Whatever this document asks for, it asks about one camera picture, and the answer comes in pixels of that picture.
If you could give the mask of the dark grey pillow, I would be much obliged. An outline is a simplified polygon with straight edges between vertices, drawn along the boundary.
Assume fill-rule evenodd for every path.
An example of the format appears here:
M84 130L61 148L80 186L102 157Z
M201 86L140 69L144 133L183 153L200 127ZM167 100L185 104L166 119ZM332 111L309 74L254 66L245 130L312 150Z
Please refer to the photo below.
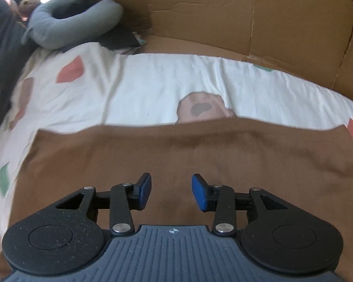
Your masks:
M25 28L5 0L0 0L0 125L9 110L11 95L21 72L37 48L30 42L21 44Z

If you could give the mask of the grey neck pillow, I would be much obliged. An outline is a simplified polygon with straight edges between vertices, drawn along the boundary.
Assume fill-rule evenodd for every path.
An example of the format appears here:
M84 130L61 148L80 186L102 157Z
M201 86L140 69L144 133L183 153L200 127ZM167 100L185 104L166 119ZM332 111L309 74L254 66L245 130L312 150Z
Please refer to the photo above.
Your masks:
M35 8L28 19L21 43L35 42L48 50L74 45L102 36L116 27L124 8L113 0L101 0L81 13L58 18L59 10L71 10L77 2L93 0L50 0Z

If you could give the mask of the cream bear print bedsheet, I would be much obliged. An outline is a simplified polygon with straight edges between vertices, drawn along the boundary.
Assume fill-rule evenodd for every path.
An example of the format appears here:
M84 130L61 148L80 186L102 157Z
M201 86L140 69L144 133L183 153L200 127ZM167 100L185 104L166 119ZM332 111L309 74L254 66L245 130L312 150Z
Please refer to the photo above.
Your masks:
M36 50L10 104L0 126L0 251L16 178L39 129L245 117L318 130L345 125L353 137L353 101L293 75L220 57L128 55L95 43Z

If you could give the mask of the flattened cardboard box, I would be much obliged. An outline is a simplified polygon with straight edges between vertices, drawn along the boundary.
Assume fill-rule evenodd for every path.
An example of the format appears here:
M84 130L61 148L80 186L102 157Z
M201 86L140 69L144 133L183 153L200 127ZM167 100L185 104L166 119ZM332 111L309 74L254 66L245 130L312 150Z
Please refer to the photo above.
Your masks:
M147 53L279 69L353 100L353 0L115 0Z

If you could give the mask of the small teddy bear toy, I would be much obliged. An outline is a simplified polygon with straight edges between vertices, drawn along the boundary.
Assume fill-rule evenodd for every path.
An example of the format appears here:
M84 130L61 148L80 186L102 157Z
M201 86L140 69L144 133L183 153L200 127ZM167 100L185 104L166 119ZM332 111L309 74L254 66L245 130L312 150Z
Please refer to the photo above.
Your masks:
M41 0L13 0L22 19L29 19L34 10L42 4Z

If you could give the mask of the brown t-shirt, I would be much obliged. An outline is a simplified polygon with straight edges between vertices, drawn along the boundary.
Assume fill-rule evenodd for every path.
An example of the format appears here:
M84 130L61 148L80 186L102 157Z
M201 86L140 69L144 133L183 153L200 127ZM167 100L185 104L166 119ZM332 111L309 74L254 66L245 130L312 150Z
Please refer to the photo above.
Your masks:
M39 130L23 161L10 212L15 223L84 186L106 191L152 176L136 224L208 225L191 178L246 192L261 187L341 232L337 274L353 281L353 122L305 130L226 118L160 127L95 126L73 134Z

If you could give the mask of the black cloth under pillow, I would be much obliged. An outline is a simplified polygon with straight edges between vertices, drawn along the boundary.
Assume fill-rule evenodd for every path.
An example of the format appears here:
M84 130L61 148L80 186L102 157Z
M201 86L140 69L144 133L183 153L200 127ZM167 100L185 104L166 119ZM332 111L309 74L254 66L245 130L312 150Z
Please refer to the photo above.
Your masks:
M78 16L88 22L87 26L79 23L72 28L74 39L68 41L62 50L66 52L88 42L98 42L110 50L140 47L135 35L120 23L123 13L123 7L113 0L73 0L68 5L59 6L53 11L56 19Z

